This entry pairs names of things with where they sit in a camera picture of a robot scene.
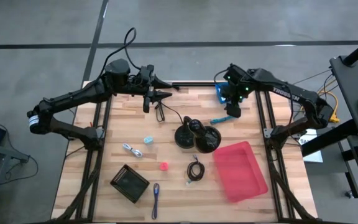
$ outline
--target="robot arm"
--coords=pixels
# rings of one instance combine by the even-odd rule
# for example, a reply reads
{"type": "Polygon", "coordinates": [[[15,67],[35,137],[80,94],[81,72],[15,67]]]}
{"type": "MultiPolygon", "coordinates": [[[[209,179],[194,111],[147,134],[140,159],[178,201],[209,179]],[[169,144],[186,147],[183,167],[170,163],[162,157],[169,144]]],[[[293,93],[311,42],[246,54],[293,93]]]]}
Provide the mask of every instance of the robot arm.
{"type": "Polygon", "coordinates": [[[27,112],[30,131],[34,134],[57,133],[63,137],[79,138],[86,149],[98,148],[103,132],[92,127],[79,128],[56,120],[53,114],[67,110],[84,103],[101,103],[111,95],[118,93],[142,95],[144,97],[143,111],[149,112],[149,104],[160,101],[172,95],[156,91],[159,88],[171,88],[168,83],[153,75],[154,66],[141,67],[137,75],[130,75],[129,64],[119,59],[106,65],[104,73],[84,88],[69,92],[56,98],[44,98],[33,110],[27,112]]]}
{"type": "Polygon", "coordinates": [[[271,91],[301,104],[305,108],[305,117],[286,126],[277,126],[270,133],[268,140],[271,147],[281,149],[287,137],[308,128],[320,129],[328,125],[334,110],[317,93],[291,85],[276,79],[270,72],[258,68],[245,71],[231,64],[223,76],[228,86],[223,86],[222,97],[226,98],[227,114],[241,116],[239,102],[247,98],[254,90],[271,91]]]}

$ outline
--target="butcher block tabletop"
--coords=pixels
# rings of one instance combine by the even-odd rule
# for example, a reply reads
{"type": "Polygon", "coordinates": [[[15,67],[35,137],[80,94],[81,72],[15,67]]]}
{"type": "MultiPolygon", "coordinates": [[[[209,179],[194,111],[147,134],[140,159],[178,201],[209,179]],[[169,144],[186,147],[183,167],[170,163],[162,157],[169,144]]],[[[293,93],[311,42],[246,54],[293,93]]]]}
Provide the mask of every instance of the butcher block tabletop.
{"type": "MultiPolygon", "coordinates": [[[[210,125],[214,118],[227,116],[224,105],[216,97],[214,87],[182,87],[180,91],[170,91],[173,95],[163,100],[170,108],[177,110],[182,117],[189,116],[210,125]]],[[[265,119],[269,116],[262,94],[265,119]]],[[[288,100],[276,94],[270,94],[277,125],[288,124],[290,107],[288,100]]],[[[165,121],[156,120],[154,109],[143,112],[143,97],[130,95],[114,96],[106,130],[103,161],[94,210],[94,222],[274,222],[277,221],[274,199],[270,183],[267,158],[261,134],[259,114],[255,94],[249,95],[240,107],[242,116],[223,123],[215,124],[222,136],[220,147],[248,141],[266,181],[268,192],[237,203],[227,201],[213,162],[213,153],[201,154],[193,149],[178,147],[173,138],[175,130],[181,126],[178,115],[164,108],[165,121]],[[152,136],[151,145],[144,138],[152,136]],[[143,153],[142,158],[135,157],[122,147],[127,143],[143,153]],[[194,162],[193,154],[205,165],[204,177],[186,185],[188,164],[194,162]],[[161,171],[160,163],[167,162],[168,170],[161,171]],[[136,203],[132,203],[110,185],[110,181],[120,168],[127,164],[150,182],[146,191],[136,203]],[[154,205],[153,185],[159,183],[158,217],[151,218],[154,205]]],[[[102,123],[105,103],[102,105],[99,124],[102,123]]],[[[95,104],[87,103],[78,107],[75,125],[87,127],[93,120],[95,104]]],[[[293,140],[282,149],[291,191],[302,206],[317,217],[313,196],[306,174],[299,146],[292,145],[293,140]]],[[[82,146],[81,141],[69,143],[67,154],[82,146]]],[[[83,176],[86,149],[70,155],[64,162],[52,218],[61,215],[78,193],[83,176]]],[[[83,216],[88,212],[90,190],[85,198],[83,216]]],[[[280,190],[280,200],[284,217],[288,217],[285,198],[280,190]]]]}

